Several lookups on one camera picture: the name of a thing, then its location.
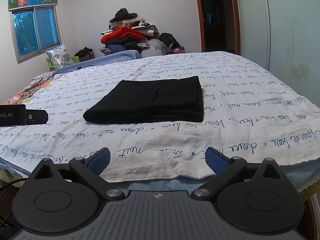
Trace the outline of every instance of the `black device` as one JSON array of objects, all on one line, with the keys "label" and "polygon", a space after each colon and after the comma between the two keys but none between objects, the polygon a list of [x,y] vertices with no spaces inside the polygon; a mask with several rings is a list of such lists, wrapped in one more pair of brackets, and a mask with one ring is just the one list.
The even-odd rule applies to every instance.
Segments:
[{"label": "black device", "polygon": [[108,148],[66,164],[44,158],[13,200],[21,230],[11,239],[303,239],[295,229],[304,204],[275,160],[247,163],[212,147],[205,155],[217,175],[191,195],[125,196],[99,177],[110,163]]},{"label": "black device", "polygon": [[46,124],[47,121],[45,110],[26,109],[26,105],[0,106],[0,127]]}]

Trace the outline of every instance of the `window frame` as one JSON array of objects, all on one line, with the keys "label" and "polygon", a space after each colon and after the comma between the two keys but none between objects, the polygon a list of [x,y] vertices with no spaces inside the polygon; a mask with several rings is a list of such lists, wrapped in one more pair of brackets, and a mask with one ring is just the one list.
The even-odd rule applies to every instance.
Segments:
[{"label": "window frame", "polygon": [[[41,48],[41,41],[40,41],[40,35],[39,35],[39,29],[38,29],[38,22],[37,22],[37,19],[36,19],[36,10],[37,9],[48,9],[48,8],[51,8],[52,12],[53,12],[54,26],[55,26],[55,30],[56,30],[58,43],[53,45],[53,46],[47,46],[47,47]],[[17,14],[17,13],[30,12],[30,11],[33,11],[36,38],[37,38],[37,43],[39,45],[39,50],[30,52],[30,53],[20,57],[19,56],[18,45],[17,45],[17,39],[16,39],[16,32],[15,32],[14,24],[13,24],[13,15]],[[10,12],[11,12],[10,25],[11,25],[12,41],[13,41],[14,52],[15,52],[18,64],[20,64],[20,63],[22,63],[22,62],[24,62],[24,61],[26,61],[28,59],[31,59],[33,57],[39,56],[39,55],[45,53],[47,50],[56,48],[57,46],[62,44],[61,43],[59,26],[58,26],[58,21],[57,21],[58,20],[57,19],[57,11],[56,11],[56,6],[55,5],[33,6],[33,7],[28,7],[28,8],[15,9],[15,10],[12,10]]]}]

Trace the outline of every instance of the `folded black pants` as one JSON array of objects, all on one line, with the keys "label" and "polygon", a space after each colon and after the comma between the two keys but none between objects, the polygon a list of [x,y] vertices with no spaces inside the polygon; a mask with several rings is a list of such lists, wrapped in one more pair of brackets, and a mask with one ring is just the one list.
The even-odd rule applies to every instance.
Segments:
[{"label": "folded black pants", "polygon": [[122,80],[83,114],[87,122],[100,124],[202,122],[203,117],[197,76],[155,81]]}]

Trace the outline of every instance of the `window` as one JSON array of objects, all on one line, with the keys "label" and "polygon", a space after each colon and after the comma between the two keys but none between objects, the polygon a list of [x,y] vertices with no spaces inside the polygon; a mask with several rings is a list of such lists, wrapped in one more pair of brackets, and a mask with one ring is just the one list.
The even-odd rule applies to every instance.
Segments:
[{"label": "window", "polygon": [[54,6],[12,11],[12,35],[18,62],[60,44]]}]

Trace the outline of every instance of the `window glass pane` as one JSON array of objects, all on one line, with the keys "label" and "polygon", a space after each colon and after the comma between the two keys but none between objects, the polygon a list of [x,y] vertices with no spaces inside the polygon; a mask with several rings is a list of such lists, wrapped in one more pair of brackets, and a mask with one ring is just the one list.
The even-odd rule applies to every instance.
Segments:
[{"label": "window glass pane", "polygon": [[36,9],[41,48],[58,44],[53,8]]},{"label": "window glass pane", "polygon": [[20,57],[39,50],[33,11],[13,14],[13,27]]}]

